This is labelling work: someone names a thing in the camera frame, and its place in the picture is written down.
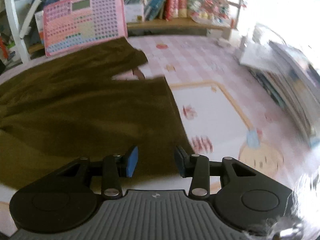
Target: wooden shelf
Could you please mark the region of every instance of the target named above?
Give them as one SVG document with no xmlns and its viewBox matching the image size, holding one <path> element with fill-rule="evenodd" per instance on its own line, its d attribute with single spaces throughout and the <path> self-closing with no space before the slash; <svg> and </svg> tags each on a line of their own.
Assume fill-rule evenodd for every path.
<svg viewBox="0 0 320 240">
<path fill-rule="evenodd" d="M 172 21 L 166 20 L 153 20 L 143 23 L 128 23 L 127 28 L 131 30 L 164 30 L 164 29 L 216 29 L 223 30 L 225 27 L 217 25 L 199 24 L 190 18 L 176 18 Z M 43 49 L 43 44 L 34 44 L 28 48 L 28 52 L 31 54 L 35 51 Z"/>
</svg>

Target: olive green fabric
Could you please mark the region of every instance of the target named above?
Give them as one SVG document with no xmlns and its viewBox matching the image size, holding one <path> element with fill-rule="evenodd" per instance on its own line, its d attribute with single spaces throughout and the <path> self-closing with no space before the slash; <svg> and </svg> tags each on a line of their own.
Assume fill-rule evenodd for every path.
<svg viewBox="0 0 320 240">
<path fill-rule="evenodd" d="M 120 38 L 0 85 L 0 183 L 21 188 L 80 156 L 101 160 L 132 145 L 135 183 L 176 174 L 173 147 L 191 148 L 165 79 L 111 79 L 146 62 Z"/>
</svg>

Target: green display screen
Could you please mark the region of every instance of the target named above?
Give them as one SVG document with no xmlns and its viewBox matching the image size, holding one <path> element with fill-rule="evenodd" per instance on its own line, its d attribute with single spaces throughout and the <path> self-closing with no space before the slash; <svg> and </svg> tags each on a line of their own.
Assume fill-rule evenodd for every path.
<svg viewBox="0 0 320 240">
<path fill-rule="evenodd" d="M 74 2 L 72 4 L 72 10 L 76 11 L 76 10 L 80 10 L 83 8 L 87 8 L 90 7 L 90 0 L 82 0 L 80 2 Z"/>
</svg>

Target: pink learning board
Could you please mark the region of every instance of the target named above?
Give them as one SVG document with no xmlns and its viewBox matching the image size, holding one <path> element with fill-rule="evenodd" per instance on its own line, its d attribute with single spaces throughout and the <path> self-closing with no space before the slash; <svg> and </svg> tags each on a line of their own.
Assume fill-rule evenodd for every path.
<svg viewBox="0 0 320 240">
<path fill-rule="evenodd" d="M 127 35 L 123 0 L 62 0 L 44 8 L 47 56 Z"/>
</svg>

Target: white shelf post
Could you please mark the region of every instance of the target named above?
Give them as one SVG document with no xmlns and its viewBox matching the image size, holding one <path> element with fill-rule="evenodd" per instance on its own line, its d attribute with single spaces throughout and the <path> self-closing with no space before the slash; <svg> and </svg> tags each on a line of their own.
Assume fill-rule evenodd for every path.
<svg viewBox="0 0 320 240">
<path fill-rule="evenodd" d="M 8 22 L 10 25 L 11 33 L 17 51 L 20 54 L 22 63 L 27 63 L 30 61 L 30 55 L 28 53 L 24 40 L 20 39 L 19 37 L 19 22 L 14 0 L 4 0 L 4 4 L 7 11 Z"/>
</svg>

